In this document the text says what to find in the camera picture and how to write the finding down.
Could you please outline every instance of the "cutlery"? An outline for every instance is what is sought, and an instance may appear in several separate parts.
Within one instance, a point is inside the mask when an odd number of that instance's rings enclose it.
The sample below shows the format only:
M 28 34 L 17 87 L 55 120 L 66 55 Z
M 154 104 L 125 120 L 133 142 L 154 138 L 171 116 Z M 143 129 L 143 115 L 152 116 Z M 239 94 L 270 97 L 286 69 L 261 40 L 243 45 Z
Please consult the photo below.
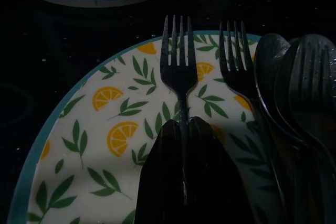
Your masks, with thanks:
M 308 169 L 304 163 L 305 153 L 302 152 L 302 140 L 297 137 L 290 127 L 283 121 L 277 111 L 274 102 L 274 81 L 276 73 L 290 44 L 278 34 L 264 35 L 258 42 L 255 53 L 254 73 L 256 77 L 256 87 L 260 98 L 260 103 L 270 119 L 268 126 L 272 132 L 284 136 L 287 145 L 286 152 L 290 152 L 292 162 L 290 168 L 293 169 L 295 176 L 290 187 L 292 199 L 288 200 L 292 205 L 289 218 L 293 223 L 307 223 L 309 219 L 308 209 L 308 186 L 309 181 Z
M 212 127 L 192 117 L 190 129 L 193 165 L 188 184 L 192 192 L 188 223 L 255 223 L 239 171 Z
M 187 62 L 185 59 L 184 49 L 184 32 L 183 17 L 180 19 L 180 53 L 179 62 L 177 61 L 177 44 L 176 44 L 176 24 L 175 15 L 173 16 L 172 28 L 172 50 L 171 63 L 169 64 L 169 38 L 168 38 L 168 16 L 166 16 L 163 29 L 160 74 L 161 80 L 166 86 L 173 90 L 178 99 L 180 106 L 180 131 L 182 142 L 182 164 L 183 164 L 183 188 L 184 188 L 184 205 L 188 205 L 188 146 L 190 145 L 190 133 L 188 126 L 187 95 L 188 92 L 197 84 L 197 69 L 194 48 L 194 36 L 191 27 L 191 20 L 188 17 L 188 55 Z
M 134 224 L 174 223 L 181 218 L 181 167 L 180 129 L 175 121 L 169 120 L 161 127 L 141 169 Z
M 317 204 L 318 207 L 322 209 L 320 215 L 323 223 L 334 223 L 335 222 L 335 182 L 334 182 L 334 169 L 332 165 L 332 160 L 330 154 L 328 154 L 327 148 L 319 141 L 316 136 L 309 134 L 306 130 L 302 129 L 299 125 L 297 119 L 293 116 L 291 112 L 291 103 L 289 99 L 290 94 L 290 80 L 293 74 L 296 74 L 297 78 L 302 85 L 303 80 L 306 81 L 307 76 L 304 76 L 301 72 L 302 67 L 299 69 L 294 68 L 293 64 L 297 60 L 297 57 L 307 58 L 312 54 L 316 54 L 317 51 L 311 50 L 312 48 L 305 47 L 305 40 L 307 36 L 296 40 L 291 47 L 288 49 L 284 55 L 284 59 L 281 62 L 275 81 L 275 102 L 276 107 L 287 125 L 296 132 L 297 136 L 302 139 L 306 148 L 306 166 L 311 170 L 311 183 L 313 187 L 313 193 L 315 194 L 315 199 L 321 202 Z M 300 93 L 297 93 L 299 97 L 302 97 L 302 86 L 298 88 Z
M 261 106 L 259 104 L 259 97 L 257 88 L 255 85 L 255 76 L 253 63 L 249 51 L 249 46 L 247 42 L 247 36 L 245 32 L 244 23 L 241 22 L 241 32 L 240 38 L 243 48 L 243 56 L 245 67 L 243 65 L 242 55 L 240 53 L 239 39 L 238 39 L 238 30 L 237 24 L 234 22 L 234 34 L 235 34 L 235 51 L 236 51 L 236 62 L 233 55 L 232 50 L 232 39 L 230 33 L 230 23 L 227 22 L 227 52 L 228 52 L 228 65 L 227 59 L 225 55 L 224 48 L 224 37 L 223 37 L 223 24 L 220 23 L 219 28 L 219 63 L 220 70 L 222 72 L 222 76 L 228 85 L 228 87 L 234 91 L 235 93 L 243 96 L 249 103 L 253 114 L 255 116 L 256 121 L 261 127 L 261 137 L 264 140 L 268 157 L 270 159 L 270 163 L 272 165 L 272 169 L 274 171 L 275 180 L 278 184 L 279 189 L 279 197 L 281 200 L 282 210 L 285 215 L 285 223 L 290 223 L 288 216 L 290 216 L 287 211 L 291 211 L 291 192 L 289 186 L 289 178 L 285 169 L 284 164 L 280 158 L 277 147 L 272 139 L 271 133 L 266 126 L 266 122 L 264 120 L 264 116 L 262 114 Z

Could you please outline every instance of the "utensil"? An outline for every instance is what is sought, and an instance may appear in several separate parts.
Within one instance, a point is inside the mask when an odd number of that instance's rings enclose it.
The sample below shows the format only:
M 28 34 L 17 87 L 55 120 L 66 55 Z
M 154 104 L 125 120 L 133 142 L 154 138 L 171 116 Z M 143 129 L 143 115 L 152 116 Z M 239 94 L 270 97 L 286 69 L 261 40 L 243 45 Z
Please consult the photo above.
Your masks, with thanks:
M 281 200 L 282 208 L 285 213 L 285 216 L 288 215 L 286 211 L 290 211 L 288 207 L 290 205 L 290 189 L 288 188 L 289 179 L 286 174 L 286 169 L 280 155 L 278 153 L 277 147 L 275 146 L 272 136 L 268 131 L 267 127 L 265 126 L 265 120 L 262 115 L 261 107 L 258 100 L 258 92 L 255 85 L 255 76 L 253 70 L 253 63 L 251 59 L 251 55 L 249 52 L 247 36 L 245 32 L 244 23 L 241 22 L 241 43 L 243 47 L 243 56 L 245 67 L 243 65 L 242 56 L 240 53 L 240 46 L 238 40 L 238 30 L 237 24 L 234 22 L 234 29 L 235 29 L 235 51 L 236 51 L 236 64 L 235 59 L 232 51 L 232 40 L 231 40 L 231 33 L 230 33 L 230 23 L 227 22 L 227 52 L 228 52 L 228 65 L 227 67 L 227 60 L 225 55 L 225 48 L 224 48 L 224 37 L 223 37 L 223 24 L 220 23 L 219 28 L 219 63 L 220 63 L 220 70 L 222 72 L 223 78 L 225 79 L 226 84 L 230 89 L 232 89 L 235 93 L 243 96 L 247 102 L 249 103 L 250 107 L 252 108 L 253 114 L 259 124 L 261 126 L 261 133 L 263 140 L 265 140 L 267 152 L 269 154 L 270 162 L 272 164 L 272 168 L 274 170 L 275 179 L 278 184 L 279 189 L 279 197 Z
M 187 95 L 188 92 L 197 84 L 197 69 L 194 48 L 194 36 L 191 27 L 191 20 L 188 17 L 188 55 L 187 63 L 184 52 L 184 32 L 183 17 L 180 19 L 180 60 L 177 62 L 177 44 L 176 44 L 176 27 L 175 15 L 173 16 L 172 29 L 172 50 L 171 63 L 169 64 L 169 39 L 168 39 L 168 16 L 166 16 L 163 29 L 161 58 L 160 58 L 160 74 L 161 80 L 170 89 L 172 89 L 178 98 L 180 105 L 180 130 L 182 138 L 182 163 L 183 163 L 183 186 L 184 186 L 184 203 L 188 201 L 188 153 L 187 147 L 190 141 L 188 127 L 188 111 L 187 111 Z
M 316 51 L 312 52 L 310 50 L 311 48 L 304 47 L 305 39 L 306 36 L 296 40 L 283 57 L 284 59 L 278 69 L 276 76 L 275 102 L 277 110 L 283 120 L 303 140 L 305 146 L 309 147 L 305 150 L 306 152 L 309 152 L 307 155 L 310 155 L 310 157 L 307 158 L 307 166 L 310 166 L 309 168 L 311 169 L 312 173 L 315 173 L 319 176 L 319 178 L 315 179 L 320 181 L 320 189 L 314 186 L 314 190 L 319 190 L 316 194 L 321 195 L 319 201 L 322 202 L 320 204 L 323 208 L 321 213 L 322 218 L 324 223 L 334 223 L 336 220 L 334 211 L 336 203 L 335 182 L 333 175 L 334 168 L 332 165 L 332 160 L 328 154 L 327 148 L 319 141 L 319 139 L 312 134 L 308 134 L 307 131 L 300 127 L 296 118 L 291 113 L 291 103 L 289 101 L 290 79 L 291 76 L 295 74 L 293 72 L 298 71 L 298 69 L 294 69 L 293 67 L 296 58 L 306 57 L 306 54 L 311 55 L 312 53 L 316 53 Z
M 175 121 L 169 120 L 162 126 L 141 169 L 134 224 L 174 223 L 181 218 L 181 167 L 180 129 Z
M 336 125 L 336 97 L 332 96 L 331 69 L 336 72 L 336 46 L 321 35 L 304 36 L 296 53 L 289 81 L 289 103 L 297 123 L 316 136 L 336 160 L 336 135 L 327 124 Z
M 305 165 L 305 155 L 302 152 L 302 140 L 297 137 L 282 119 L 274 102 L 274 81 L 276 73 L 283 56 L 290 47 L 290 44 L 278 34 L 264 35 L 256 48 L 254 73 L 256 77 L 256 87 L 260 98 L 260 103 L 264 107 L 270 123 L 268 127 L 272 132 L 279 132 L 284 135 L 287 144 L 291 146 L 290 151 L 292 162 L 290 168 L 293 169 L 294 178 L 291 190 L 291 199 L 288 199 L 288 206 L 292 209 L 289 218 L 293 223 L 307 223 L 309 219 L 308 209 L 308 186 L 309 171 Z

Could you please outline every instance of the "white plate with lemon print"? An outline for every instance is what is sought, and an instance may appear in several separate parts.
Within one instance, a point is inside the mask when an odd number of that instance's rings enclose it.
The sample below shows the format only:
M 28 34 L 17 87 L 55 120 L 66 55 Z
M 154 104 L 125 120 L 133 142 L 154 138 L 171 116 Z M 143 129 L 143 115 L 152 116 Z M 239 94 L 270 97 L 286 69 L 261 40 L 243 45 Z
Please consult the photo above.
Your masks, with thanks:
M 194 35 L 199 82 L 189 114 L 213 126 L 240 171 L 256 220 L 276 223 L 276 184 L 248 104 L 223 81 L 218 32 Z M 259 37 L 248 39 L 253 55 Z M 65 96 L 29 153 L 9 224 L 133 223 L 141 168 L 161 126 L 178 118 L 176 95 L 160 78 L 160 51 L 161 38 L 124 50 Z

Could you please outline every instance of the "dark table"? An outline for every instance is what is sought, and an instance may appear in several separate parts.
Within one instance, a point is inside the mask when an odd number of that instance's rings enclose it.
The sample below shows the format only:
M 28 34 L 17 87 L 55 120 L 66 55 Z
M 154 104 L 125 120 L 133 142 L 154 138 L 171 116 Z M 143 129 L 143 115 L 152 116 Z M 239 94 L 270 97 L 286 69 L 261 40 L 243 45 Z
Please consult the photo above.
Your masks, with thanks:
M 41 0 L 2 0 L 0 52 L 0 223 L 5 223 L 31 145 L 61 98 L 122 49 L 162 34 L 167 14 L 189 15 L 194 30 L 243 19 L 251 34 L 336 41 L 336 0 L 149 0 L 85 9 Z

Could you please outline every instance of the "lemon slice print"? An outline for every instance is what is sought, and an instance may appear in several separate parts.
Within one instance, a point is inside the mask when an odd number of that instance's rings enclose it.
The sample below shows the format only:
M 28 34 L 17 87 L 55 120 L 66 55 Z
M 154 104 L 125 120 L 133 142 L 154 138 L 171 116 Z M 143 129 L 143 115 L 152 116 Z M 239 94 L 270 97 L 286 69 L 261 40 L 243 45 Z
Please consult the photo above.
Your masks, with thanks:
M 247 110 L 251 111 L 250 106 L 248 105 L 247 101 L 246 101 L 243 97 L 237 95 L 237 96 L 234 97 L 234 99 L 235 99 L 235 100 L 236 100 L 236 101 L 237 101 L 243 108 L 246 108 Z
M 41 153 L 40 160 L 44 159 L 48 155 L 49 149 L 50 149 L 50 142 L 49 140 L 47 140 L 46 144 L 44 145 L 43 151 Z
M 199 62 L 196 64 L 196 67 L 198 81 L 202 81 L 205 74 L 211 73 L 211 71 L 215 69 L 214 66 L 207 62 Z
M 114 87 L 103 87 L 99 89 L 92 98 L 92 104 L 95 110 L 101 110 L 111 100 L 116 100 L 123 95 L 119 89 Z
M 150 55 L 156 54 L 156 50 L 155 50 L 153 42 L 149 42 L 149 43 L 147 43 L 145 45 L 142 45 L 142 46 L 138 47 L 138 50 L 140 52 L 144 52 L 144 53 L 150 54 Z
M 115 125 L 107 136 L 107 146 L 112 154 L 120 157 L 127 149 L 127 139 L 131 138 L 138 128 L 134 122 L 122 122 Z

